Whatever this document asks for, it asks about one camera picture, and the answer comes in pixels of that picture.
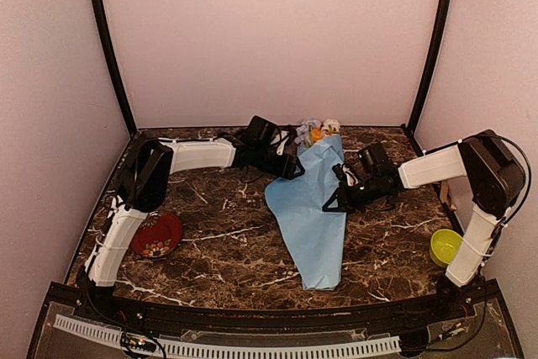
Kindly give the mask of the pink and blue fake flower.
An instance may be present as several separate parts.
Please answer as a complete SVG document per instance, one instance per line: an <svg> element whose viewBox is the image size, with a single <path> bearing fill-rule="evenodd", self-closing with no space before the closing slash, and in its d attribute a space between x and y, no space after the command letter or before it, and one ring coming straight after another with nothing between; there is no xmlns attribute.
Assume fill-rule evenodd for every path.
<svg viewBox="0 0 538 359"><path fill-rule="evenodd" d="M297 136L295 138L295 143L302 145L303 147L311 147L313 144L310 139L310 130L319 128L321 129L321 122L317 119L305 119L297 128Z"/></svg>

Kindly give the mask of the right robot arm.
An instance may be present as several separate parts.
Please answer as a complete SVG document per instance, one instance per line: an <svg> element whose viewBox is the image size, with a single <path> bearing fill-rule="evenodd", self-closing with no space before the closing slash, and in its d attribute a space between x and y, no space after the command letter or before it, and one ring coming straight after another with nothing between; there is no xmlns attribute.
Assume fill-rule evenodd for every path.
<svg viewBox="0 0 538 359"><path fill-rule="evenodd" d="M333 166L338 185L322 207L326 213L363 211L380 198L434 184L440 188L441 202L457 211L462 194L451 187L457 182L467 184L468 222L461 246L446 268L446 277L459 288L493 255L503 230L529 197L533 179L523 149L490 129L426 150L401 164L395 164L380 143L359 150L358 159L366 179L345 163Z"/></svg>

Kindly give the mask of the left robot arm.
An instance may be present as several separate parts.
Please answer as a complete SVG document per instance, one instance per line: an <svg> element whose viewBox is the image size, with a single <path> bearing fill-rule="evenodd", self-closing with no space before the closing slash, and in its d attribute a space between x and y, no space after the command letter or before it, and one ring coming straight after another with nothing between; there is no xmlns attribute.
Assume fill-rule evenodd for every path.
<svg viewBox="0 0 538 359"><path fill-rule="evenodd" d="M103 235L96 239L79 278L97 288L114 286L119 266L136 231L164 202L170 175L205 168L255 168L274 177L293 180L305 169L285 152L296 132L255 116L249 125L213 138L178 140L141 135L119 174Z"/></svg>

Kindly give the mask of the blue wrapping paper sheet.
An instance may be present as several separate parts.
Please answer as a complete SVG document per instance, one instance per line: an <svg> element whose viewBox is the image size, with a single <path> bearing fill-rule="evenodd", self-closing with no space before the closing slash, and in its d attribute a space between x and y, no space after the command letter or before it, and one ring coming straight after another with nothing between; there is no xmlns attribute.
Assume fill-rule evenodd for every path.
<svg viewBox="0 0 538 359"><path fill-rule="evenodd" d="M332 167L344 161L339 135L328 136L298 158L305 173L293 180L277 179L265 189L266 204L275 216L285 246L305 290L333 290L341 280L345 213L326 213L338 187Z"/></svg>

